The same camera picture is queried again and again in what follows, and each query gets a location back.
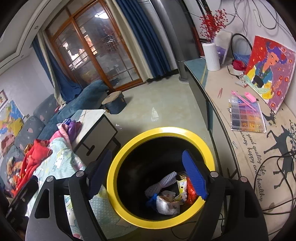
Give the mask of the red plastic wrapper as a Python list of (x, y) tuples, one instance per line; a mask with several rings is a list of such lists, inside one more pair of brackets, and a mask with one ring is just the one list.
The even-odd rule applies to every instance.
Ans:
[(194, 204), (198, 197), (190, 178), (187, 177), (187, 203), (190, 205)]

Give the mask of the lavender foam net bundle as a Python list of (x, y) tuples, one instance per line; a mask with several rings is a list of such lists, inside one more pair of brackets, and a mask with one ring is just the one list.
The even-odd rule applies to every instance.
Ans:
[(177, 182), (176, 179), (177, 172), (173, 171), (172, 173), (166, 175), (161, 181), (150, 186), (145, 190), (146, 197), (152, 197), (154, 194), (158, 194), (163, 188), (169, 187)]

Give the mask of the yellow white snack bag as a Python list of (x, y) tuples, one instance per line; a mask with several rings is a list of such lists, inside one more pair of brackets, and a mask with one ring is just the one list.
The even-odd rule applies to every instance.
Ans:
[(174, 198), (174, 201), (185, 203), (187, 201), (187, 177), (183, 174), (177, 175), (177, 185), (179, 194)]

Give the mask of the white plastic bag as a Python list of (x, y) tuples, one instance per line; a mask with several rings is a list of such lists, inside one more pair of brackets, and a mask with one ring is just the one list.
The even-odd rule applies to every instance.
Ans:
[(157, 196), (156, 209), (162, 215), (174, 216), (180, 214), (180, 206), (184, 201), (175, 192), (163, 191)]

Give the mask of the yellow rimmed trash bin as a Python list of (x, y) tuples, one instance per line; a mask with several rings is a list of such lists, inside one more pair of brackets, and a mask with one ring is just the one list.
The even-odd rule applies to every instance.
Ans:
[(182, 153), (188, 149), (195, 160), (215, 170), (213, 155), (195, 133), (172, 126), (154, 128), (132, 138), (116, 154), (107, 175), (107, 192), (115, 212), (137, 227), (160, 230), (180, 225), (199, 213), (201, 197), (181, 209), (179, 215), (163, 215), (148, 206), (145, 191), (166, 175), (185, 170)]

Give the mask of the white coffee table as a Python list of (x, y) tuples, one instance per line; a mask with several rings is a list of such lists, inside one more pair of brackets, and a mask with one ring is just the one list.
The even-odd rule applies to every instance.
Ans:
[(81, 122), (72, 149), (85, 166), (97, 160), (105, 149), (111, 150), (114, 157), (121, 148), (116, 139), (118, 131), (105, 115), (105, 110), (79, 109), (71, 120)]

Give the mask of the Hello Kitty teal bedsheet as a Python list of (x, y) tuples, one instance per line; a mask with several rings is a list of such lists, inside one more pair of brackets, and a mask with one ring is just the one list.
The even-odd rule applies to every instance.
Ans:
[(26, 230), (26, 240), (125, 240), (136, 227), (113, 210), (105, 184), (88, 198), (87, 167), (66, 146), (54, 139), (51, 157), (36, 170), (35, 193)]

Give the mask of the purple cloth pile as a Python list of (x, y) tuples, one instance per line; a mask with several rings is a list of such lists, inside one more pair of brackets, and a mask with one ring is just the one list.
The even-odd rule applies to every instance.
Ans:
[(52, 135), (50, 142), (56, 138), (63, 138), (67, 144), (71, 144), (78, 136), (82, 123), (68, 118), (62, 123), (56, 124), (56, 126), (58, 130)]

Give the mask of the red blanket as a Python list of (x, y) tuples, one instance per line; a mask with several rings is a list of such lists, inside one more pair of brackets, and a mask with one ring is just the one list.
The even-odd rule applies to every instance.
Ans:
[(23, 159), (14, 197), (16, 197), (21, 188), (30, 180), (34, 171), (41, 163), (52, 154), (49, 144), (49, 140), (34, 140), (32, 147)]

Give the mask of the bead organiser box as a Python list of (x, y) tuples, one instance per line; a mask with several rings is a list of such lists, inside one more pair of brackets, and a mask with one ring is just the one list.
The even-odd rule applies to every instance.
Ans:
[(233, 131), (266, 133), (266, 125), (258, 102), (246, 103), (236, 96), (229, 99), (230, 127)]

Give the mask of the round dark footstool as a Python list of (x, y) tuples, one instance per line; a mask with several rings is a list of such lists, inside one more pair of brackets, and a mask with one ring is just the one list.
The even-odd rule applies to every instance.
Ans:
[(119, 114), (126, 105), (125, 97), (121, 91), (112, 92), (102, 102), (104, 110), (110, 114)]

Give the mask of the pink tool on cabinet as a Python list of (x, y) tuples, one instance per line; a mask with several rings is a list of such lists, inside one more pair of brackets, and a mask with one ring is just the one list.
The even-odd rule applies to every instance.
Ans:
[(251, 108), (253, 111), (256, 111), (256, 109), (243, 97), (241, 97), (239, 94), (237, 94), (235, 91), (231, 91), (231, 94), (236, 96), (238, 99), (240, 99), (245, 105), (247, 105), (249, 108)]

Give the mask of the blue grey sofa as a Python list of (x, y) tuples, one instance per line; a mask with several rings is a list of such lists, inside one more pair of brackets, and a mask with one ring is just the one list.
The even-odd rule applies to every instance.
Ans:
[(62, 109), (53, 95), (47, 97), (34, 110), (32, 116), (26, 121), (16, 114), (13, 108), (13, 118), (21, 124), (16, 133), (8, 133), (1, 138), (1, 183), (10, 188), (10, 178), (6, 173), (7, 161), (14, 157), (16, 162), (21, 162), (24, 157), (24, 149), (32, 144), (35, 139), (48, 140), (57, 130), (57, 124), (73, 116), (79, 109), (98, 109), (102, 101), (107, 97), (109, 88), (102, 80), (96, 80), (85, 87), (82, 92)]

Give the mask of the China map poster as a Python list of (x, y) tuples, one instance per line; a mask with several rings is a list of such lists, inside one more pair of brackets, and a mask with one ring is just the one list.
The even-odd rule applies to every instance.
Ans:
[(23, 127), (24, 115), (13, 100), (1, 110), (1, 135), (12, 134), (15, 137)]

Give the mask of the blue left curtain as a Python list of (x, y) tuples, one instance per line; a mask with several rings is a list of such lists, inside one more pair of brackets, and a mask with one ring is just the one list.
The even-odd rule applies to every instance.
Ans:
[(62, 70), (58, 61), (45, 42), (44, 36), (38, 32), (32, 46), (46, 75), (54, 89), (54, 97), (59, 105), (74, 100), (81, 92), (80, 84), (73, 82)]

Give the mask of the blue curtain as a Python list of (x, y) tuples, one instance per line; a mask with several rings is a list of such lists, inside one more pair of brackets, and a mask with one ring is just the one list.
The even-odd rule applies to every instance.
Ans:
[(46, 75), (54, 89), (54, 97), (59, 105), (74, 100), (81, 92), (80, 84), (73, 82), (62, 70), (58, 61), (45, 42), (44, 36), (38, 32), (32, 46)]
[(171, 67), (138, 1), (106, 1), (143, 81), (170, 75)]

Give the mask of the white ribbed vase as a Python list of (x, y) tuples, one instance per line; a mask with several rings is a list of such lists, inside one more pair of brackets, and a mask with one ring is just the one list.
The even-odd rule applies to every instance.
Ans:
[(203, 43), (202, 47), (205, 55), (207, 69), (209, 71), (220, 70), (220, 62), (216, 45), (214, 43)]

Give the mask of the blue right curtain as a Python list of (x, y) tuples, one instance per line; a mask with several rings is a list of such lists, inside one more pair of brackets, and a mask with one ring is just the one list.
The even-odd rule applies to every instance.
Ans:
[(143, 81), (170, 75), (171, 67), (138, 1), (106, 1)]

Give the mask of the colourful girl painting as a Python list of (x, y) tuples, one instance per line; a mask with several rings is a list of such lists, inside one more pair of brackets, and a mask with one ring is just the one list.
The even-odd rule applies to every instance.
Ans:
[(276, 41), (255, 36), (243, 78), (274, 113), (285, 99), (294, 70), (295, 51)]

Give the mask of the wooden framed glass door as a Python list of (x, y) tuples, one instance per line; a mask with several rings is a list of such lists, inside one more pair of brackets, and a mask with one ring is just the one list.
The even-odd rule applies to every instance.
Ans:
[(86, 87), (102, 80), (111, 90), (143, 83), (106, 1), (62, 1), (45, 32), (69, 77)]

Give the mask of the silver tower air conditioner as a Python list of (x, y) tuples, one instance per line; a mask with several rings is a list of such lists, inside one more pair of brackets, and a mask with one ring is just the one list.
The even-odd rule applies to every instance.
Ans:
[(194, 24), (184, 1), (151, 1), (170, 43), (179, 71), (179, 81), (188, 83), (184, 63), (199, 58)]

